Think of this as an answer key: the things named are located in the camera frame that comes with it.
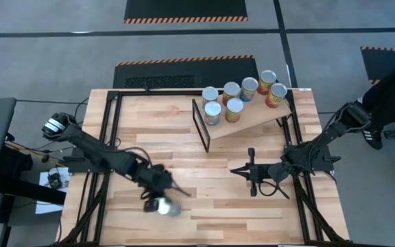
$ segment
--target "white object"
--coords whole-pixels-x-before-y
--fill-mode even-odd
[[[59,190],[66,193],[68,191],[68,184],[70,179],[70,175],[68,173],[68,167],[53,168],[49,170],[49,172],[41,172],[39,177],[39,185],[49,188],[48,173],[55,174],[58,171],[60,174],[60,180],[62,181],[62,188],[60,188]],[[48,204],[48,202],[38,201],[36,204],[36,214],[51,213],[61,210],[63,210],[63,206],[56,204]]]

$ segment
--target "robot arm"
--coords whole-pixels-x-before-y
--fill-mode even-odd
[[[92,164],[113,170],[138,183],[145,189],[141,195],[142,199],[163,197],[166,189],[177,189],[186,194],[181,189],[173,187],[171,173],[163,165],[152,165],[148,157],[142,157],[130,150],[115,150],[107,146],[85,133],[71,115],[55,113],[43,126],[42,131],[44,138],[50,141],[68,141],[81,149]]]
[[[332,157],[326,149],[327,145],[338,137],[349,132],[360,132],[371,124],[369,113],[359,102],[343,105],[326,124],[322,133],[312,141],[307,141],[293,148],[287,148],[281,157],[282,162],[275,164],[254,163],[254,148],[248,150],[250,162],[245,166],[231,170],[251,182],[251,196],[257,195],[257,186],[264,196],[272,196],[280,191],[286,198],[289,196],[281,190],[279,183],[289,175],[297,176],[301,172],[331,171],[333,163],[340,157]],[[265,182],[272,179],[275,185]],[[261,191],[261,184],[267,183],[274,187],[271,194]]]

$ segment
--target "food can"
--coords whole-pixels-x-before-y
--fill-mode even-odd
[[[277,108],[282,100],[286,97],[287,88],[281,83],[275,83],[267,94],[265,103],[270,108]]]
[[[217,102],[208,102],[205,107],[205,117],[204,121],[206,124],[210,126],[214,126],[219,123],[220,120],[220,112],[222,111],[222,107]]]
[[[240,95],[240,86],[235,82],[228,82],[224,86],[224,97],[222,98],[222,103],[226,106],[228,100],[232,98],[237,98]]]
[[[260,93],[261,95],[267,95],[269,93],[269,89],[277,81],[277,75],[275,72],[271,70],[266,70],[261,72],[260,75],[260,82],[259,82],[259,89],[257,89],[257,92]]]
[[[243,102],[240,99],[233,98],[226,104],[225,119],[230,123],[235,123],[240,119],[243,110]]]
[[[202,90],[202,108],[205,107],[205,104],[211,101],[217,101],[217,97],[219,96],[219,91],[213,88],[212,86],[206,87]]]
[[[240,99],[245,102],[250,102],[258,87],[259,82],[257,82],[257,80],[254,78],[245,78],[241,83]]]

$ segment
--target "floor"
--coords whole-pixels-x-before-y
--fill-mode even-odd
[[[331,112],[370,88],[360,46],[395,47],[395,1],[246,3],[247,23],[123,25],[126,1],[122,0],[0,0],[0,97],[81,102],[91,89],[112,87],[117,62],[250,54],[256,57],[259,71],[271,68],[288,86],[312,88],[318,111]],[[287,33],[290,54],[283,49],[280,34],[271,32],[279,27],[276,9],[283,14],[287,29],[283,38]],[[220,29],[234,34],[128,36],[123,32]],[[268,32],[245,34],[247,30]],[[122,33],[113,36],[110,31]],[[50,32],[52,37],[37,35]],[[59,32],[104,35],[75,37]],[[11,33],[22,33],[23,38]],[[46,143],[40,131],[45,120],[55,112],[74,110],[75,105],[20,102],[10,132],[19,143],[40,146]],[[80,121],[83,111],[77,116]],[[328,117],[321,115],[323,124]],[[375,151],[362,136],[347,135],[331,144],[331,152],[343,158],[335,166],[336,178],[351,239],[395,246],[395,139],[385,140],[384,146]],[[25,178],[34,181],[44,169],[36,161]],[[59,213],[34,215],[34,207],[15,210],[9,246],[50,244],[59,217]]]

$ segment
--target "wooden table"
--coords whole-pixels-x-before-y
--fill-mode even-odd
[[[91,91],[84,119],[84,131],[97,138],[107,92]],[[249,147],[256,149],[257,163],[279,162],[285,145],[283,129],[271,121],[230,134],[212,141],[207,154],[191,116],[193,98],[198,97],[123,98],[117,131],[117,137],[121,139],[119,148],[139,146],[146,149],[152,161],[163,163],[192,196],[187,198],[168,191],[182,204],[184,210],[180,217],[144,213],[143,203],[139,200],[141,189],[117,174],[112,175],[100,244],[301,244],[292,179],[282,183],[290,200],[281,193],[270,198],[262,195],[251,198],[249,183],[229,172],[248,162]],[[305,141],[312,140],[321,132],[313,94],[294,90],[294,99],[302,137]],[[113,104],[108,134],[115,108]],[[62,236],[75,226],[84,178],[85,174],[76,174],[69,183],[62,212]],[[318,209],[338,234],[348,238],[335,183],[322,172],[313,176],[312,181]],[[307,212],[311,238],[315,239],[311,215]],[[95,212],[88,239],[93,238],[96,215]]]

